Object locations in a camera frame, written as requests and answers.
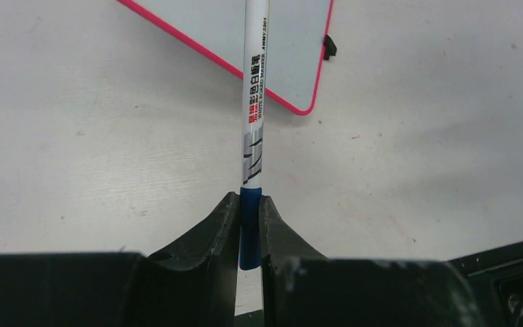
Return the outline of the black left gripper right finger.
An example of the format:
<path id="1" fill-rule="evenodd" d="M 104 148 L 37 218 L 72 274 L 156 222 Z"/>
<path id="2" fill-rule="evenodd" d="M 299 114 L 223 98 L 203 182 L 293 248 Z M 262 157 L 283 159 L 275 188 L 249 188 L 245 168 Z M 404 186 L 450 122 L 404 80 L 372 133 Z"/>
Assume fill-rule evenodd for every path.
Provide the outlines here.
<path id="1" fill-rule="evenodd" d="M 451 264 L 333 259 L 259 205 L 266 326 L 485 326 L 477 301 Z"/>

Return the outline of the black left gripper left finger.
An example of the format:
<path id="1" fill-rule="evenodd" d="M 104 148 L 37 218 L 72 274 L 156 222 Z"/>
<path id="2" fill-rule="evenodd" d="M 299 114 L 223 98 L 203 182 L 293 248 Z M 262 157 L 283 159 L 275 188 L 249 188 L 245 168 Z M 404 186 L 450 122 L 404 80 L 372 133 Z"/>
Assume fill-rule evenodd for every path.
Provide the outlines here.
<path id="1" fill-rule="evenodd" d="M 150 256 L 0 254 L 0 326 L 232 326 L 240 200 Z"/>

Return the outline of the blue marker cap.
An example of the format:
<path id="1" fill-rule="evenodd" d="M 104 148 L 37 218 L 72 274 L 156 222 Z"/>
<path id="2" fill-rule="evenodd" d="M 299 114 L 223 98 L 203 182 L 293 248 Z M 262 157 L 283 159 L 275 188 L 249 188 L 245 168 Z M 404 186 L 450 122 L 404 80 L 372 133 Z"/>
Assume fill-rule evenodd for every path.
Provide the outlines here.
<path id="1" fill-rule="evenodd" d="M 259 203 L 262 188 L 240 189 L 240 248 L 238 263 L 241 270 L 253 270 L 261 264 L 259 236 Z"/>

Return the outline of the white whiteboard marker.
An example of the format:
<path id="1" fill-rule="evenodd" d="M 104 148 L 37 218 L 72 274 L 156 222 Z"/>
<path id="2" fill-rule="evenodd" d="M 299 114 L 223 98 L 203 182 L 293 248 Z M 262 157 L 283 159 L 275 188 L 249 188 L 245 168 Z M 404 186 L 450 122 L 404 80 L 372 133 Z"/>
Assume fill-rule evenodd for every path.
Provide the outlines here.
<path id="1" fill-rule="evenodd" d="M 245 1 L 242 68 L 242 187 L 261 187 L 268 45 L 267 0 Z"/>

